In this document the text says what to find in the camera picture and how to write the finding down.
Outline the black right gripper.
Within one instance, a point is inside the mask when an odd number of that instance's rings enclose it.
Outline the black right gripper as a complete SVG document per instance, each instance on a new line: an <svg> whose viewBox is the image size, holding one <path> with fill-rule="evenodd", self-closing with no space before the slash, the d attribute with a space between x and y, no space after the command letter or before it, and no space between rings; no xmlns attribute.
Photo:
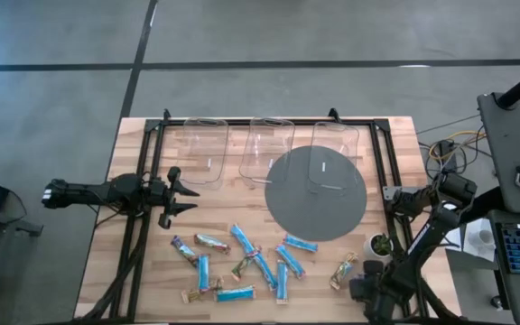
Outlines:
<svg viewBox="0 0 520 325"><path fill-rule="evenodd" d="M382 283L384 264L377 260L363 262L363 274L349 280L349 293L352 300L362 302L363 314L370 325L392 325L395 297Z"/></svg>

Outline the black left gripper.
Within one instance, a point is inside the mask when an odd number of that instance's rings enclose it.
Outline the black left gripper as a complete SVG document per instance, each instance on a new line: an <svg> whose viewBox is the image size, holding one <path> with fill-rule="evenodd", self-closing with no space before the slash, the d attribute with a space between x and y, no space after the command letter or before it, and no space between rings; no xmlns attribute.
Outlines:
<svg viewBox="0 0 520 325"><path fill-rule="evenodd" d="M158 219L158 225L161 228L169 228L172 224L172 217L197 207L193 203L173 203L172 192L182 196L198 197L196 191L189 190L180 181L181 169L179 167L171 167L168 171L168 181L170 187L161 178L154 178L149 181L143 181L144 201L151 207L163 207L163 213Z"/></svg>

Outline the green tan granola bar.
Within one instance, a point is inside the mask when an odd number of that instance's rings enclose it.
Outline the green tan granola bar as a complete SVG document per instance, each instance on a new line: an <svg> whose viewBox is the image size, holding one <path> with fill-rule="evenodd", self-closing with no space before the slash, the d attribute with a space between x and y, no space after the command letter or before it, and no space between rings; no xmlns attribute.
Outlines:
<svg viewBox="0 0 520 325"><path fill-rule="evenodd" d="M340 289L343 280L351 272L357 262L358 255L354 252L350 252L344 257L333 275L330 277L330 286L332 289Z"/></svg>

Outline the green dark snack bag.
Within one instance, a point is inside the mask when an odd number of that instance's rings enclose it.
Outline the green dark snack bag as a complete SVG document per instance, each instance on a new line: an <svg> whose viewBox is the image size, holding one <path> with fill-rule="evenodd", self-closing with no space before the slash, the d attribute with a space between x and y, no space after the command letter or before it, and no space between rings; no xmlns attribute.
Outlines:
<svg viewBox="0 0 520 325"><path fill-rule="evenodd" d="M271 291L275 291L277 288L277 285L278 285L277 278L271 271L264 256L260 252L256 252L253 255L253 260L254 260L255 264L259 267L260 272L262 273L269 289Z"/></svg>

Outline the small white potted plant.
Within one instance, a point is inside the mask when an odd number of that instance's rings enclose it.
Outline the small white potted plant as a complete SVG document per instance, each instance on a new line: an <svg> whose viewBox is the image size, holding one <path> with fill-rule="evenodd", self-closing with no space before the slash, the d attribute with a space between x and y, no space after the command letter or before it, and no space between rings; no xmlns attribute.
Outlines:
<svg viewBox="0 0 520 325"><path fill-rule="evenodd" d="M365 242L363 251L367 258L384 260L393 254L394 244L387 234L378 233Z"/></svg>

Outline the clear plastic bin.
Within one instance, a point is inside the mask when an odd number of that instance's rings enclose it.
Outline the clear plastic bin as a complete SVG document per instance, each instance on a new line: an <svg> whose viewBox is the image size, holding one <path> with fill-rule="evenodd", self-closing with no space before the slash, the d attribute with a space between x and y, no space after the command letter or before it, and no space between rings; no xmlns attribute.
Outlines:
<svg viewBox="0 0 520 325"><path fill-rule="evenodd" d="M222 119L191 117L183 124L181 149L176 165L181 181L201 189L216 190L228 146L228 122Z"/></svg>
<svg viewBox="0 0 520 325"><path fill-rule="evenodd" d="M359 131L354 126L319 122L312 129L309 189L343 195L357 187Z"/></svg>
<svg viewBox="0 0 520 325"><path fill-rule="evenodd" d="M246 186L252 189L263 188L286 180L294 132L294 123L286 119L251 119L246 147L238 169Z"/></svg>

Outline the grey round mat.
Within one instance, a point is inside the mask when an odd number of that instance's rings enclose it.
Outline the grey round mat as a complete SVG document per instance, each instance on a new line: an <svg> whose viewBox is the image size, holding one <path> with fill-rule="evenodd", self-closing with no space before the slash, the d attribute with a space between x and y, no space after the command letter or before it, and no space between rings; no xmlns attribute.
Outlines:
<svg viewBox="0 0 520 325"><path fill-rule="evenodd" d="M361 223L367 206L366 184L357 170L357 187L343 195L310 191L310 147L290 151L287 178L265 186L265 202L274 220L287 233L307 241L330 241Z"/></svg>

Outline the white paper sheets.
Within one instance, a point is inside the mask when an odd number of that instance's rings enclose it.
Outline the white paper sheets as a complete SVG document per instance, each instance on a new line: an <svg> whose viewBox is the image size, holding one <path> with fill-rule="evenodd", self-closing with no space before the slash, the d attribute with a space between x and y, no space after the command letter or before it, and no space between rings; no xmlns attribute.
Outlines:
<svg viewBox="0 0 520 325"><path fill-rule="evenodd" d="M495 261L495 239L490 221L480 218L451 230L441 241L447 249L463 252L489 262Z"/></svg>

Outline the black boom bar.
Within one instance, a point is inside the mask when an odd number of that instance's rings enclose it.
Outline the black boom bar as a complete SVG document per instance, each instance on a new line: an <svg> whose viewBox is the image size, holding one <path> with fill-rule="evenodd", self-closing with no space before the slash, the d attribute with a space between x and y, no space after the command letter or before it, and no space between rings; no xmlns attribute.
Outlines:
<svg viewBox="0 0 520 325"><path fill-rule="evenodd" d="M461 211L445 212L439 209L434 226L440 230L453 230L479 218L484 218L490 210L504 210L505 202L499 187L488 190L476 197L472 204Z"/></svg>

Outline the black power brick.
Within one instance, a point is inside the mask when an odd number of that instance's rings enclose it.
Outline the black power brick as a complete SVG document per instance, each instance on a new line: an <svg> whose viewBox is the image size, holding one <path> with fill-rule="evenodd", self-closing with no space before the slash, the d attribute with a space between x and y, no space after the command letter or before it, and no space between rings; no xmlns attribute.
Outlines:
<svg viewBox="0 0 520 325"><path fill-rule="evenodd" d="M433 150L438 158L440 167L447 172L455 172L457 169L455 143L452 140L439 141Z"/></svg>

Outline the grey cart top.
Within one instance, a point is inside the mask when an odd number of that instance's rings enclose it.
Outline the grey cart top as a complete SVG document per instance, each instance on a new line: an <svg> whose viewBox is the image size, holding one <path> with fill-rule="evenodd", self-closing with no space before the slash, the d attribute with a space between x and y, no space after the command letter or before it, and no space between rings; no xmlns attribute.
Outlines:
<svg viewBox="0 0 520 325"><path fill-rule="evenodd" d="M503 201L508 210L520 213L520 187L515 183L520 166L520 100L511 110L498 107L492 94L478 96L477 102Z"/></svg>

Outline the black aluminium table frame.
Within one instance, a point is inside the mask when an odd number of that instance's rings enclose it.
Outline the black aluminium table frame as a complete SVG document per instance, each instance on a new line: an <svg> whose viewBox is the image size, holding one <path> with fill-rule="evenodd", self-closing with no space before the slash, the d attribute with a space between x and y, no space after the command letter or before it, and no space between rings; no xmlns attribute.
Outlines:
<svg viewBox="0 0 520 325"><path fill-rule="evenodd" d="M162 227L100 211L76 320L101 324L362 323L331 276L384 233L406 251L425 216L395 221L390 186L427 178L413 120L397 117L127 118L109 176L181 170L186 209Z"/></svg>

